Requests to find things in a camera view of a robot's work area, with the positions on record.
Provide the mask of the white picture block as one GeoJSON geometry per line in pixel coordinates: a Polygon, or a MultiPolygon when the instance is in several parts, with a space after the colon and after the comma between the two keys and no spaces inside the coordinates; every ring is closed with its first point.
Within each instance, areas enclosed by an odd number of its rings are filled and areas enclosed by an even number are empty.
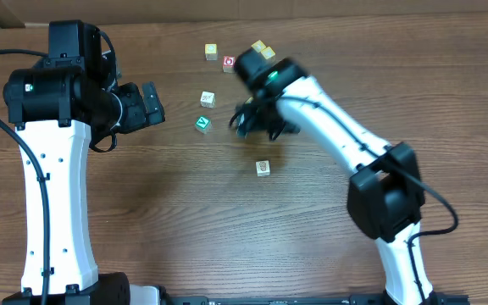
{"type": "Polygon", "coordinates": [[[214,108],[215,107],[215,94],[210,91],[203,91],[200,99],[202,107],[214,108]]]}

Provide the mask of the white block yellow sides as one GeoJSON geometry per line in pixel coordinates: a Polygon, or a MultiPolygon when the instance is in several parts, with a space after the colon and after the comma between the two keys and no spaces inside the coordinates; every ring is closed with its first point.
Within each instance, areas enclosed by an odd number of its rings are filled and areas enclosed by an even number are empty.
{"type": "Polygon", "coordinates": [[[269,176],[270,175],[270,166],[268,160],[262,160],[256,162],[256,171],[257,176],[269,176]]]}

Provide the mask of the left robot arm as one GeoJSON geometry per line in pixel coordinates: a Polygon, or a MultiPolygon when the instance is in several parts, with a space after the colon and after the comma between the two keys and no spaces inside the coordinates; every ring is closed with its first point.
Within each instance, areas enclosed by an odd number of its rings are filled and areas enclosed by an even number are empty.
{"type": "Polygon", "coordinates": [[[93,256],[87,157],[98,143],[164,122],[153,83],[120,85],[108,36],[79,20],[53,21],[48,53],[17,69],[3,97],[20,142],[27,246],[18,292],[8,304],[159,304],[156,286],[102,274],[93,256]]]}

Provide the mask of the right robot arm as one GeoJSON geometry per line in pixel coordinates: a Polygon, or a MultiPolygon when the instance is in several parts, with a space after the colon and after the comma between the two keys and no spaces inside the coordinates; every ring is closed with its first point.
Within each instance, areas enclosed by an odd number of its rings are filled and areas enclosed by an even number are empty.
{"type": "Polygon", "coordinates": [[[452,205],[422,180],[414,150],[391,145],[360,125],[324,92],[317,79],[291,58],[278,63],[250,48],[235,72],[251,98],[236,108],[230,125],[238,136],[264,130],[275,141],[304,131],[345,171],[347,211],[377,247],[385,272],[377,304],[467,304],[466,296],[434,290],[420,240],[458,227],[452,205]]]}

